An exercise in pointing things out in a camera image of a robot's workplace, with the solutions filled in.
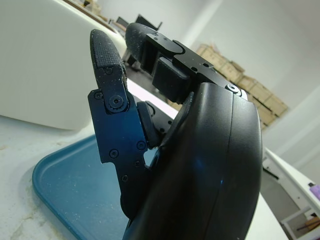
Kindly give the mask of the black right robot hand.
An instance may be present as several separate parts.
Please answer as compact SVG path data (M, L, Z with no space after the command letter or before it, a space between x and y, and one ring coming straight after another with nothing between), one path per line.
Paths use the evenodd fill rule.
M112 40L90 32L97 89L88 95L100 160L115 166L125 240L243 240L257 206L262 133L246 92L207 60L140 23L130 54L181 109L168 126L135 102Z

